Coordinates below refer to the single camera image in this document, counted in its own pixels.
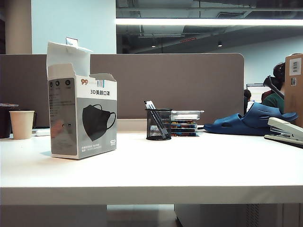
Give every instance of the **white desk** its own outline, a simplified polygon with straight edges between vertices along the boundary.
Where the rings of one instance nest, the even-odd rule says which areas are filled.
[[[50,137],[0,140],[2,205],[303,202],[303,150],[257,136],[201,133],[117,150],[50,157]]]

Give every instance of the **green shirt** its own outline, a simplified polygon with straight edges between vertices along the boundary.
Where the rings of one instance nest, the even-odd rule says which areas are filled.
[[[277,107],[280,109],[280,112],[284,114],[284,99],[278,96],[276,93],[267,96],[263,100],[262,104],[271,107]]]

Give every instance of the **stapler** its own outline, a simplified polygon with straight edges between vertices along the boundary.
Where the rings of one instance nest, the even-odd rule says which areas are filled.
[[[265,139],[276,140],[281,143],[303,148],[303,128],[283,121],[279,118],[270,117],[268,125],[270,130],[278,135],[265,135]]]

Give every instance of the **3d mask label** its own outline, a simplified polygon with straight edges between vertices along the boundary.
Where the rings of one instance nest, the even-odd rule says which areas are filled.
[[[111,114],[115,115],[113,123],[107,127],[107,122]],[[88,105],[83,109],[82,112],[83,127],[91,141],[99,139],[105,134],[105,132],[110,129],[116,121],[116,113],[102,110],[100,104]]]

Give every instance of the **cardboard box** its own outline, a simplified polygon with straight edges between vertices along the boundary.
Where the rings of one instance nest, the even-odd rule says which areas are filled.
[[[294,124],[303,127],[303,54],[287,56],[285,60],[284,112],[297,112]]]
[[[117,83],[108,73],[85,75],[89,56],[84,49],[48,45],[53,157],[81,159],[116,149]]]

